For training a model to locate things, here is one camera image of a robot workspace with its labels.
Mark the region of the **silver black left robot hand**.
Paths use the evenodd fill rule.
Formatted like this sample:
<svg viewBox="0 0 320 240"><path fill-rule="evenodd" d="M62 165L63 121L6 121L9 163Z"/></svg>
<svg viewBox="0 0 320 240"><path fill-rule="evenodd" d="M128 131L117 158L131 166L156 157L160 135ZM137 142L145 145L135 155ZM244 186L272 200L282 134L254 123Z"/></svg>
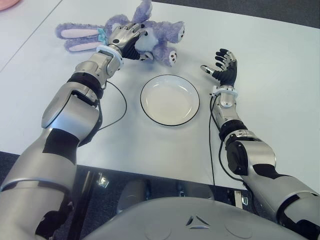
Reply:
<svg viewBox="0 0 320 240"><path fill-rule="evenodd" d="M108 38L108 46L120 52L121 56L130 60L153 60L150 52L136 50L135 44L147 32L141 24L129 22L114 29Z"/></svg>

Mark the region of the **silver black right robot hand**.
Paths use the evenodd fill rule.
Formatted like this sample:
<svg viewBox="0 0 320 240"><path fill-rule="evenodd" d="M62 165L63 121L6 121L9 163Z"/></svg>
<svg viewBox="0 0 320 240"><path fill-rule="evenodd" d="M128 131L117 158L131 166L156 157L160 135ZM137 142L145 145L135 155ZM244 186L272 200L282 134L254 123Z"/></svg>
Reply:
<svg viewBox="0 0 320 240"><path fill-rule="evenodd" d="M221 48L215 53L214 59L218 70L204 64L200 66L200 69L219 81L220 86L234 87L238 71L238 62L234 54L227 49Z"/></svg>

